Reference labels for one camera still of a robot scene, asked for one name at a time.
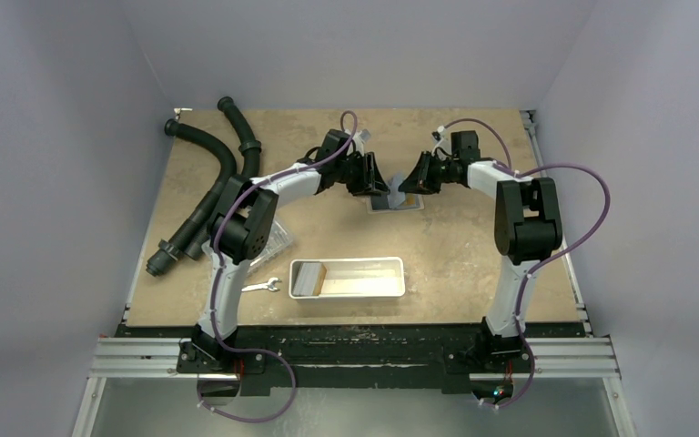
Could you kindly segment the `grey credit card stack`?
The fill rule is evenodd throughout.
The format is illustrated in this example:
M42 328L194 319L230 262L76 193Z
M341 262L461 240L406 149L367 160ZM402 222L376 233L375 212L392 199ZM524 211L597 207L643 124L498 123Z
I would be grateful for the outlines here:
M291 289L294 297L318 296L323 288L327 268L320 262L305 262L300 265Z

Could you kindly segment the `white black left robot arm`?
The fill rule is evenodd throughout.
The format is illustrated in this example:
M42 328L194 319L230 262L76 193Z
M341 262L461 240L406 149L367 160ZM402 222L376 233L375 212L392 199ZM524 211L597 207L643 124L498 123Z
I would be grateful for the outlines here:
M289 168L257 177L233 177L221 194L208 224L212 273L206 307L181 360L229 369L237 351L238 307L249 266L266 247L277 209L343 184L353 196L386 195L376 159L364 149L366 129L331 129L321 145Z

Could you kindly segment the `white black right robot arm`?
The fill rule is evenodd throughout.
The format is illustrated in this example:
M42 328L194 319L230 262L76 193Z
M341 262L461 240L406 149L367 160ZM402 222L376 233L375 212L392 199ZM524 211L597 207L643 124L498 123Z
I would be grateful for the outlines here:
M501 275L494 301L466 354L483 369L495 371L522 354L530 302L526 294L537 280L533 269L562 245L557 187L552 178L517 176L496 160L483 157L474 131L452 133L450 144L444 158L437 152L421 153L398 190L433 195L442 185L453 183L494 200L493 236L501 255Z

